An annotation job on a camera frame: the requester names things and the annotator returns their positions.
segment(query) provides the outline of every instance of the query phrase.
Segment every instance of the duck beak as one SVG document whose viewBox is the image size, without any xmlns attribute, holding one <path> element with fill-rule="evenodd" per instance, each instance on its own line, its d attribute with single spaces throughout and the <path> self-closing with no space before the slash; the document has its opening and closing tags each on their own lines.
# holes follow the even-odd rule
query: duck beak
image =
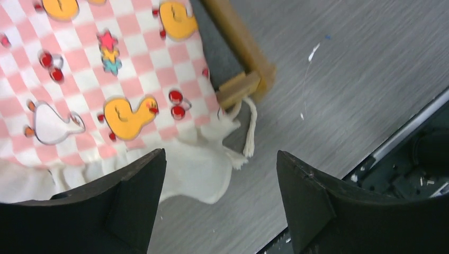
<svg viewBox="0 0 449 254">
<path fill-rule="evenodd" d="M 156 115 L 156 114 L 159 114 L 159 109 L 152 107 L 152 108 L 150 108 L 150 112 L 153 112 L 153 114 Z"/>
</svg>

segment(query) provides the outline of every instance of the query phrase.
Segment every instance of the blue star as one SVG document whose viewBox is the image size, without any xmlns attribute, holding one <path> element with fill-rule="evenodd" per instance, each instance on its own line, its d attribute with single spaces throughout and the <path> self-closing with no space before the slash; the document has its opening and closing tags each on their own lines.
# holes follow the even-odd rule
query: blue star
<svg viewBox="0 0 449 254">
<path fill-rule="evenodd" d="M 114 76 L 117 76 L 120 68 L 122 68 L 122 61 L 120 61 L 120 59 L 116 59 L 115 63 L 112 63 L 110 60 L 103 59 L 104 72 L 110 72 Z"/>
</svg>

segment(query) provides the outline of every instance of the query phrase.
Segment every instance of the checkered fabric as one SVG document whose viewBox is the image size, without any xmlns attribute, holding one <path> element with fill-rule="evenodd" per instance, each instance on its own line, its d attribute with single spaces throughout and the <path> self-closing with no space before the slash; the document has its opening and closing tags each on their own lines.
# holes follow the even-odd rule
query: checkered fabric
<svg viewBox="0 0 449 254">
<path fill-rule="evenodd" d="M 189 2 L 176 1 L 192 15 Z M 157 11 L 164 1 L 0 3 L 0 159 L 38 168 L 83 165 L 171 139 L 217 115 L 200 35 L 165 34 Z M 138 113 L 146 96 L 157 101 L 151 121 Z M 105 103 L 120 97 L 133 120 L 122 129 L 140 126 L 130 141 L 118 131 L 111 138 L 108 115 L 100 121 Z M 45 143 L 49 137 L 56 141 Z"/>
</svg>

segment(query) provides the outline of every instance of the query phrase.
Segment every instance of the yellow duck print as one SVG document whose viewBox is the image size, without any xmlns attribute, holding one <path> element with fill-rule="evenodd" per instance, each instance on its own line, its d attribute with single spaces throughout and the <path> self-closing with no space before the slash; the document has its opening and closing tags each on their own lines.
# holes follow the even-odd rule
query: yellow duck print
<svg viewBox="0 0 449 254">
<path fill-rule="evenodd" d="M 165 39 L 166 35 L 175 40 L 189 38 L 198 30 L 198 23 L 195 16 L 189 16 L 187 9 L 181 3 L 164 2 L 159 9 L 153 9 L 153 16 L 160 16 L 163 29 L 160 37 Z"/>
<path fill-rule="evenodd" d="M 145 97 L 137 110 L 133 111 L 129 101 L 124 98 L 114 98 L 104 104 L 103 114 L 98 120 L 108 124 L 111 129 L 109 138 L 131 141 L 139 135 L 142 128 L 154 120 L 159 113 L 157 102 L 153 97 Z"/>
<path fill-rule="evenodd" d="M 102 5 L 106 0 L 87 0 L 91 4 Z M 55 20 L 69 21 L 79 13 L 78 0 L 42 0 L 42 5 L 34 6 L 37 10 L 43 8 L 47 15 Z"/>
</svg>

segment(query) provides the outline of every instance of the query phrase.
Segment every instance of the red cherry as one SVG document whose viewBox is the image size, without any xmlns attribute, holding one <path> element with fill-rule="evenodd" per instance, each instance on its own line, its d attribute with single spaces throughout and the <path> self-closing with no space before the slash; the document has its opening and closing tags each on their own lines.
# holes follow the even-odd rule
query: red cherry
<svg viewBox="0 0 449 254">
<path fill-rule="evenodd" d="M 162 39 L 165 39 L 165 38 L 167 37 L 167 33 L 165 32 L 165 30 L 161 30 L 161 31 L 159 32 L 159 34 L 160 34 L 160 37 L 161 37 Z"/>
<path fill-rule="evenodd" d="M 99 120 L 100 123 L 104 122 L 104 114 L 99 114 L 99 115 L 97 116 L 97 118 L 98 118 L 98 120 Z"/>
<path fill-rule="evenodd" d="M 173 91 L 170 91 L 170 93 L 168 94 L 168 99 L 173 104 L 177 105 L 177 104 L 180 104 L 183 101 L 184 97 L 183 97 L 183 95 L 181 94 L 180 91 L 173 90 Z"/>
<path fill-rule="evenodd" d="M 58 83 L 62 83 L 64 81 L 64 74 L 62 74 L 61 69 L 51 67 L 49 69 L 49 73 L 50 73 L 50 77 L 51 77 L 51 79 L 53 79 L 53 81 L 58 82 Z"/>
<path fill-rule="evenodd" d="M 203 69 L 203 76 L 206 78 L 209 78 L 209 69 L 208 68 Z"/>
<path fill-rule="evenodd" d="M 53 56 L 50 54 L 50 52 L 43 51 L 39 55 L 39 62 L 41 63 L 43 68 L 48 69 L 53 65 Z"/>
<path fill-rule="evenodd" d="M 175 120 L 181 120 L 185 117 L 185 109 L 181 106 L 172 107 L 172 117 Z"/>
<path fill-rule="evenodd" d="M 34 9 L 35 9 L 37 12 L 43 12 L 43 11 L 45 11 L 44 8 L 42 7 L 42 5 L 39 4 L 39 3 L 35 3 L 35 4 L 34 4 Z"/>
<path fill-rule="evenodd" d="M 153 9 L 153 17 L 157 17 L 159 15 L 159 9 Z"/>
<path fill-rule="evenodd" d="M 117 140 L 117 137 L 115 136 L 114 133 L 109 134 L 109 138 L 110 138 L 112 141 L 116 141 L 116 140 Z"/>
</svg>

